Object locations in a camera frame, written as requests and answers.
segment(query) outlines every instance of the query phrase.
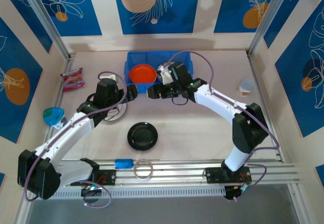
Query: blue plastic bin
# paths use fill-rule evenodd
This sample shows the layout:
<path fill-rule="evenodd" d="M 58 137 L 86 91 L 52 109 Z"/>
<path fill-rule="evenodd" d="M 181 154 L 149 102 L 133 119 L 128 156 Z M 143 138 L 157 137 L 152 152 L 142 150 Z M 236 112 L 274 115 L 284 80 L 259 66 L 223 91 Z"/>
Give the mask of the blue plastic bin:
<path fill-rule="evenodd" d="M 138 65 L 138 64 L 149 64 L 151 65 L 155 70 L 163 64 L 168 62 L 168 60 L 178 53 L 179 51 L 134 51 L 134 52 L 128 52 L 127 54 L 127 61 L 125 63 L 124 68 L 124 75 L 125 75 L 125 81 L 127 85 L 133 84 L 129 74 L 131 69 Z M 193 76 L 193 66 L 192 61 L 190 59 L 190 53 L 182 53 L 179 54 L 175 59 L 174 62 L 182 62 L 187 70 L 189 71 L 190 75 Z M 146 90 L 154 85 L 160 83 L 158 79 L 154 83 L 150 84 L 134 84 L 137 87 L 138 93 L 146 93 Z"/>

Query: orange circle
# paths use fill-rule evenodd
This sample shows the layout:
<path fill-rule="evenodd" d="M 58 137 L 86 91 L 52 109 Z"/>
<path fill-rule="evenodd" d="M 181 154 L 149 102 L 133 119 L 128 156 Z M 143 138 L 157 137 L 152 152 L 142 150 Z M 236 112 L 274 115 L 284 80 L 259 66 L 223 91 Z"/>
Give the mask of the orange circle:
<path fill-rule="evenodd" d="M 30 84 L 28 75 L 19 68 L 9 69 L 5 75 L 5 91 L 7 98 L 18 106 L 26 103 Z"/>
<path fill-rule="evenodd" d="M 156 71 L 148 64 L 139 64 L 131 69 L 130 79 L 136 84 L 154 83 Z"/>
<path fill-rule="evenodd" d="M 302 80 L 302 89 L 304 91 L 310 91 L 310 89 L 312 89 L 312 80 L 309 77 L 305 77 Z"/>
<path fill-rule="evenodd" d="M 152 23 L 153 25 L 157 24 L 157 19 L 155 19 L 155 18 L 151 19 L 151 23 Z"/>
<path fill-rule="evenodd" d="M 68 17 L 65 13 L 59 11 L 55 14 L 56 19 L 58 19 L 59 21 L 65 22 L 67 21 Z"/>
<path fill-rule="evenodd" d="M 269 3 L 261 3 L 250 8 L 244 15 L 243 25 L 246 28 L 258 28 L 263 15 L 267 11 Z"/>

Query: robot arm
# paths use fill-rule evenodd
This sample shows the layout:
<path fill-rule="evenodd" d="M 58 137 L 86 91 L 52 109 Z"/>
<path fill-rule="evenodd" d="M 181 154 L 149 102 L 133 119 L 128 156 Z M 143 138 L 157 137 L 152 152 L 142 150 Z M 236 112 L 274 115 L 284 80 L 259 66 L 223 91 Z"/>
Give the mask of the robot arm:
<path fill-rule="evenodd" d="M 132 101 L 137 97 L 137 89 L 134 85 L 127 88 L 127 92 L 119 90 L 116 81 L 101 79 L 97 85 L 96 93 L 89 96 L 82 103 L 72 119 L 49 141 L 30 152 L 24 150 L 18 158 L 18 184 L 25 186 L 27 175 L 36 158 L 46 150 L 32 172 L 27 189 L 42 199 L 51 197 L 59 186 L 67 185 L 78 180 L 91 179 L 95 181 L 101 174 L 99 165 L 89 159 L 80 161 L 61 162 L 65 154 L 87 133 L 92 131 L 105 117 L 108 111 L 85 117 L 87 114 L 99 109 L 115 105 L 126 93 L 123 103 Z M 73 127 L 69 128 L 50 148 L 48 145 L 66 130 L 76 120 L 82 119 Z"/>
<path fill-rule="evenodd" d="M 210 86 L 206 81 L 199 78 L 193 80 L 183 63 L 175 62 L 168 67 L 160 66 L 159 71 L 163 82 L 148 88 L 147 95 L 149 98 L 172 98 L 182 95 L 192 102 L 213 110 L 232 125 L 234 147 L 222 163 L 217 183 L 231 182 L 236 179 L 237 174 L 243 170 L 242 166 L 249 154 L 268 136 L 256 122 L 237 109 L 237 106 L 250 112 L 266 126 L 260 106 L 255 103 L 246 105 L 237 102 L 212 88 L 212 92 L 233 102 L 234 106 L 223 101 L 210 92 Z"/>

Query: black plate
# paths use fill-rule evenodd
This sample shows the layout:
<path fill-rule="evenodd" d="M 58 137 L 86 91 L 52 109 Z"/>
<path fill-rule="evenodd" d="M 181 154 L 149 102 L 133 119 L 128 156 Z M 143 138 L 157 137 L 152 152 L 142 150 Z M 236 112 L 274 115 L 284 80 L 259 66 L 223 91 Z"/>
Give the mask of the black plate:
<path fill-rule="evenodd" d="M 133 149 L 146 151 L 156 144 L 157 130 L 149 123 L 137 123 L 129 129 L 127 140 Z"/>

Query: metal frame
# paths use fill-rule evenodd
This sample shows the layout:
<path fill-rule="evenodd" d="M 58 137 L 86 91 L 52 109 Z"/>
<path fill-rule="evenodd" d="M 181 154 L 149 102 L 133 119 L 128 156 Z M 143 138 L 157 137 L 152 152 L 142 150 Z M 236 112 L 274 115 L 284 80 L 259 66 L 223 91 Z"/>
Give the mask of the metal frame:
<path fill-rule="evenodd" d="M 59 52 L 63 56 L 63 58 L 67 61 L 69 59 L 69 53 L 61 39 L 59 32 L 57 31 L 51 17 L 47 13 L 43 3 L 41 0 L 27 0 L 37 15 L 38 19 L 42 23 L 43 27 L 45 28 L 46 32 L 52 39 L 53 43 L 57 46 Z"/>
<path fill-rule="evenodd" d="M 114 161 L 95 160 L 100 165 L 100 169 L 115 169 Z M 142 181 L 135 177 L 132 169 L 117 170 L 115 186 L 124 187 L 176 187 L 176 186 L 210 186 L 207 184 L 203 171 L 207 167 L 220 167 L 221 160 L 210 161 L 151 161 L 153 164 L 153 176 Z M 268 172 L 260 184 L 288 184 L 299 183 L 297 170 L 294 164 L 282 164 L 273 161 L 250 161 L 260 163 L 268 168 Z M 250 167 L 253 182 L 256 181 L 264 172 L 263 168 Z M 140 167 L 137 172 L 146 176 L 150 168 Z"/>
<path fill-rule="evenodd" d="M 271 117 L 270 117 L 270 114 L 269 114 L 269 106 L 266 104 L 266 102 L 264 100 L 264 93 L 262 93 L 263 91 L 266 91 L 266 90 L 264 88 L 261 88 L 260 83 L 259 83 L 259 81 L 261 79 L 260 79 L 260 76 L 256 73 L 256 70 L 255 70 L 254 56 L 248 54 L 248 60 L 249 60 L 249 64 L 250 64 L 250 68 L 251 68 L 251 71 L 252 71 L 254 81 L 256 83 L 256 87 L 257 87 L 258 92 L 259 92 L 259 98 L 260 98 L 261 105 L 265 109 L 263 113 L 265 115 L 266 123 L 267 123 L 267 125 L 269 127 L 269 130 L 271 130 L 273 135 L 276 137 L 276 139 L 278 139 L 278 141 L 280 143 L 280 139 L 278 138 L 278 134 L 277 134 L 277 132 L 275 130 L 275 127 L 274 127 L 274 125 L 272 123 L 272 120 L 271 120 Z M 278 154 L 279 154 L 279 157 L 280 157 L 281 161 L 283 163 L 285 163 L 286 161 L 285 161 L 284 155 L 282 154 L 281 147 L 278 149 Z"/>
<path fill-rule="evenodd" d="M 251 44 L 248 48 L 248 55 L 251 55 L 255 52 L 258 44 L 262 41 L 263 36 L 267 32 L 270 24 L 272 23 L 275 15 L 277 14 L 279 8 L 281 7 L 284 0 L 271 0 L 270 5 L 267 9 L 267 12 L 264 14 L 256 32 L 253 37 Z"/>
<path fill-rule="evenodd" d="M 67 73 L 67 72 L 69 72 L 71 70 L 74 59 L 75 59 L 75 54 L 71 54 L 70 58 L 68 59 L 68 61 L 66 63 L 66 66 L 65 66 L 65 69 L 64 69 L 63 73 Z M 63 90 L 62 89 L 63 89 L 63 82 L 61 82 L 61 85 L 59 86 L 59 89 L 57 91 L 56 99 L 55 99 L 55 102 L 54 102 L 54 105 L 53 105 L 54 107 L 60 107 L 60 105 L 62 103 L 62 100 L 63 100 Z M 44 137 L 43 142 L 48 141 L 53 136 L 54 131 L 55 131 L 54 127 L 48 127 L 47 131 L 45 133 L 45 137 Z"/>
<path fill-rule="evenodd" d="M 300 184 L 289 184 L 289 192 L 291 194 L 294 208 L 298 217 L 298 220 L 302 224 L 313 224 L 316 220 L 313 218 L 314 215 L 308 204 L 303 200 L 303 188 Z"/>

